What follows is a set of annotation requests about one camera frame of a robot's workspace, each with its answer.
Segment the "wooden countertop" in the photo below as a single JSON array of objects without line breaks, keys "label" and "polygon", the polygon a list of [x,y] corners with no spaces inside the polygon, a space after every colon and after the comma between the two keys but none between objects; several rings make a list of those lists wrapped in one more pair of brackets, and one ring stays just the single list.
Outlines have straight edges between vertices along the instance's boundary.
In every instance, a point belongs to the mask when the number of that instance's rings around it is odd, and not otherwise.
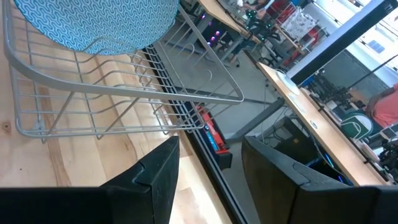
[{"label": "wooden countertop", "polygon": [[[14,127],[11,81],[8,62],[3,54],[3,39],[1,35],[0,64],[3,70],[0,74],[2,81],[0,82],[0,104],[2,105],[0,121],[3,129],[0,131],[0,187],[99,186],[131,167],[142,156],[169,138],[170,135],[156,132],[108,135],[101,140],[96,139],[95,136],[52,138],[46,144],[42,144],[39,139],[21,136]],[[59,54],[57,50],[51,50],[51,52]],[[42,58],[35,57],[34,60],[35,63],[40,63]],[[104,60],[104,57],[98,57],[98,60]],[[90,68],[97,64],[85,66]],[[39,91],[41,94],[46,94],[56,90],[41,86]],[[123,100],[118,96],[101,99],[91,105],[93,110],[95,106],[103,107],[111,101],[114,103]],[[34,105],[32,100],[23,103]],[[43,107],[54,106],[53,104],[51,100],[42,101]],[[84,103],[70,106],[77,110],[86,110]],[[152,114],[148,113],[148,110],[151,110],[148,106],[134,107],[129,112],[130,114],[122,119],[123,124],[157,123],[154,116],[148,116]],[[98,119],[109,122],[117,118],[120,112],[121,109],[110,110],[100,115]],[[34,124],[34,116],[26,119],[28,123]],[[86,124],[90,123],[90,120],[88,115],[80,119],[64,116],[60,123]],[[170,223],[231,223],[185,133],[181,131],[174,134],[180,136],[181,153],[180,172]]]},{"label": "wooden countertop", "polygon": [[277,77],[276,71],[264,64],[257,64],[266,78],[284,97],[287,104],[300,117],[306,127],[329,153],[340,169],[355,185],[388,184],[370,166],[364,164],[364,158],[349,144],[342,133],[313,106],[312,102],[301,92],[293,94]]}]

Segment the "white wall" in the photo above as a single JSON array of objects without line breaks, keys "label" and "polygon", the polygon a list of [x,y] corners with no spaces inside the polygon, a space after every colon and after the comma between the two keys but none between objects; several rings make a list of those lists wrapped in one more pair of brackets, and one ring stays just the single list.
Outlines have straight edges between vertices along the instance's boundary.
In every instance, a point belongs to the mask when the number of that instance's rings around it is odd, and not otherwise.
[{"label": "white wall", "polygon": [[[329,34],[337,30],[339,27],[339,25],[333,19],[331,19],[321,9],[312,3],[304,8],[304,12],[311,15],[314,19],[319,20],[319,23],[326,28],[326,31]],[[381,59],[373,57],[371,50],[359,41],[356,41],[347,47],[347,51],[349,51],[354,57],[363,63],[369,70],[373,70],[383,63]],[[374,74],[389,87],[392,87],[395,83],[398,83],[398,73],[392,68],[385,66],[380,68]]]}]

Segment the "red shirt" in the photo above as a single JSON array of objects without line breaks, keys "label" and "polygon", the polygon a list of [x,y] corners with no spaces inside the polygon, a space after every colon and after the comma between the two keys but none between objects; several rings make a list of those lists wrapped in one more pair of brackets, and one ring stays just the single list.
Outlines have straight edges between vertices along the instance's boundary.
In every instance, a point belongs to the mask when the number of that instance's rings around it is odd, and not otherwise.
[{"label": "red shirt", "polygon": [[394,85],[393,94],[379,100],[374,106],[376,115],[373,119],[383,128],[386,128],[398,121],[398,83]]}]

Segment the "cable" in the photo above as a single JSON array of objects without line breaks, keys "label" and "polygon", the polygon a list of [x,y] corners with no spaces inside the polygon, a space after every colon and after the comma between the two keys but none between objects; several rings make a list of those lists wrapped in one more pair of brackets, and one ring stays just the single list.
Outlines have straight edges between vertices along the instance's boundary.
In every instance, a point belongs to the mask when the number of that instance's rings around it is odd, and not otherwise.
[{"label": "cable", "polygon": [[287,115],[287,112],[292,112],[292,109],[286,110],[286,111],[284,112],[284,116],[289,117],[289,116]]},{"label": "cable", "polygon": [[321,155],[322,159],[326,162],[326,164],[328,164],[328,165],[330,166],[330,168],[332,168],[334,171],[336,171],[337,173],[339,173],[339,174],[340,174],[341,176],[343,176],[345,179],[348,179],[347,176],[345,176],[342,172],[340,172],[339,170],[337,170],[336,168],[334,168],[333,165],[329,163],[330,160],[327,159],[327,158],[325,158],[325,156],[322,154],[321,150],[320,150],[319,147],[318,147],[317,141],[315,140],[315,138],[313,137],[313,135],[311,134],[311,132],[309,132],[309,134],[310,134],[310,136],[311,136],[311,138],[312,138],[313,144],[314,144],[314,146],[316,147],[316,149],[317,149],[319,155]]},{"label": "cable", "polygon": [[274,136],[274,138],[283,141],[284,139],[282,137],[280,137],[277,133],[276,133],[276,128],[275,128],[275,124],[276,122],[279,120],[279,118],[282,116],[282,114],[285,114],[286,110],[288,108],[284,108],[284,110],[280,113],[280,115],[275,119],[274,124],[272,125],[272,128],[274,129],[274,131],[272,132],[272,135]]},{"label": "cable", "polygon": [[[266,86],[264,86],[264,107],[263,107],[263,110],[266,110],[265,102],[267,102],[267,87]],[[264,122],[261,123],[261,138],[262,138],[262,143],[265,144],[265,141],[264,141]]]}]

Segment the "black cable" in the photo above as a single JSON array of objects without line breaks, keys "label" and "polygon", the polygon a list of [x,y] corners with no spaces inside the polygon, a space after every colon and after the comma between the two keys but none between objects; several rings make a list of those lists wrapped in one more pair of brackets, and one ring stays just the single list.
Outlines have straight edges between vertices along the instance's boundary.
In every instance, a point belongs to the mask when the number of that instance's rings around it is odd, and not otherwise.
[{"label": "black cable", "polygon": [[284,139],[282,137],[280,137],[277,133],[276,133],[276,128],[275,128],[275,124],[276,122],[279,120],[279,118],[282,116],[282,114],[285,114],[285,111],[287,110],[287,108],[284,108],[284,110],[280,113],[280,115],[275,119],[274,124],[272,125],[272,128],[274,129],[274,131],[272,132],[272,135],[274,136],[274,138],[276,138],[277,140],[283,141]]},{"label": "black cable", "polygon": [[386,60],[384,63],[382,63],[381,65],[379,65],[378,67],[376,67],[373,71],[369,72],[368,74],[366,74],[364,77],[360,78],[358,81],[354,82],[352,85],[350,85],[347,90],[351,89],[352,87],[354,87],[355,85],[357,85],[359,82],[361,82],[362,80],[364,80],[366,77],[372,75],[375,71],[379,70],[381,67],[385,66],[387,63],[389,63],[390,61],[392,61],[394,58],[396,58],[398,56],[395,55],[393,57],[391,57],[389,60]]},{"label": "black cable", "polygon": [[315,140],[315,138],[313,137],[311,132],[308,132],[309,135],[312,138],[313,144],[315,146],[315,148],[317,149],[319,155],[322,157],[322,159],[326,162],[326,164],[329,165],[330,168],[332,168],[334,171],[336,171],[337,173],[339,173],[341,176],[343,176],[346,180],[348,180],[347,176],[345,176],[342,172],[340,172],[338,169],[334,168],[332,164],[329,163],[329,160],[327,158],[325,158],[325,156],[322,154],[321,150],[318,147],[317,141]]}]

